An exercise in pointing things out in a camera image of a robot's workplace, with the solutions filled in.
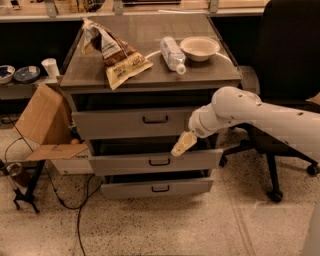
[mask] water bottle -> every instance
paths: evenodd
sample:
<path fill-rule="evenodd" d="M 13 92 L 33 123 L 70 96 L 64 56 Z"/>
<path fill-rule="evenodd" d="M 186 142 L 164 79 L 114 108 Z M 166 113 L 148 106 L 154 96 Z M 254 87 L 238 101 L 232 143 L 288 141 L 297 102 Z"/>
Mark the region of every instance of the water bottle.
<path fill-rule="evenodd" d="M 172 37 L 166 36 L 161 39 L 160 50 L 170 70 L 176 71 L 180 75 L 186 72 L 184 65 L 186 56 Z"/>

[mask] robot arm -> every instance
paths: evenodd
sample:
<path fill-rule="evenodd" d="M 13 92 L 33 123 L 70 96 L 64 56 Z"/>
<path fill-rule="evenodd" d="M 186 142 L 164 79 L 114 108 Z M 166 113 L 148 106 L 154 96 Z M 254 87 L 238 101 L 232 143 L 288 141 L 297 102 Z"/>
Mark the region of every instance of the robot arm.
<path fill-rule="evenodd" d="M 235 87 L 215 92 L 210 104 L 195 110 L 189 119 L 189 132 L 184 132 L 171 153 L 180 156 L 196 142 L 222 128 L 249 123 L 320 161 L 320 115 L 313 112 L 264 103 L 254 93 Z"/>

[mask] office chair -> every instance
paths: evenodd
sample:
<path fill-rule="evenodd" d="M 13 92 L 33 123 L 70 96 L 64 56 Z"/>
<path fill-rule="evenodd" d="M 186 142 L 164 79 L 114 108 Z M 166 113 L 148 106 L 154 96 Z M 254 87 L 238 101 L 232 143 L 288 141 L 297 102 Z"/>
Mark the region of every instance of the office chair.
<path fill-rule="evenodd" d="M 320 105 L 306 101 L 320 91 L 319 14 L 319 0 L 271 0 L 266 5 L 252 58 L 264 102 L 320 113 Z M 319 173 L 313 159 L 249 124 L 237 127 L 248 132 L 249 140 L 225 150 L 220 165 L 226 163 L 227 155 L 252 148 L 265 154 L 273 186 L 268 193 L 271 200 L 280 202 L 283 196 L 275 156 L 299 157 L 311 164 L 310 175 Z"/>

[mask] snack bag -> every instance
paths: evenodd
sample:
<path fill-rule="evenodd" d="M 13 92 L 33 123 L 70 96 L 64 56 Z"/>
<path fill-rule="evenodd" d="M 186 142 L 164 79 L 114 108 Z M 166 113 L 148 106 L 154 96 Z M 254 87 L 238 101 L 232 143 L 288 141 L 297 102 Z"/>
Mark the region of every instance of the snack bag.
<path fill-rule="evenodd" d="M 82 53 L 87 54 L 94 49 L 101 51 L 105 72 L 112 90 L 128 78 L 153 65 L 131 45 L 103 25 L 84 18 L 82 29 L 84 31 Z"/>

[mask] drawer handle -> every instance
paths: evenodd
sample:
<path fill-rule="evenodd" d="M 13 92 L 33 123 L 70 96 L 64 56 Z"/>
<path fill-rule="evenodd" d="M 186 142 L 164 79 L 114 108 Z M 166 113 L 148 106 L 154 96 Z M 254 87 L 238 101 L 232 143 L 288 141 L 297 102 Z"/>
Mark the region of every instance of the drawer handle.
<path fill-rule="evenodd" d="M 163 120 L 155 120 L 155 121 L 148 121 L 145 117 L 142 117 L 142 121 L 145 123 L 145 124 L 164 124 L 164 123 L 167 123 L 169 120 L 168 116 L 166 115 L 165 119 Z"/>
<path fill-rule="evenodd" d="M 163 193 L 163 192 L 168 192 L 170 190 L 170 186 L 168 185 L 166 188 L 163 189 L 157 189 L 154 188 L 153 186 L 151 187 L 152 192 L 154 193 Z"/>
<path fill-rule="evenodd" d="M 149 160 L 149 164 L 151 166 L 163 166 L 163 165 L 169 165 L 170 164 L 170 158 L 165 163 L 152 163 L 152 160 Z"/>

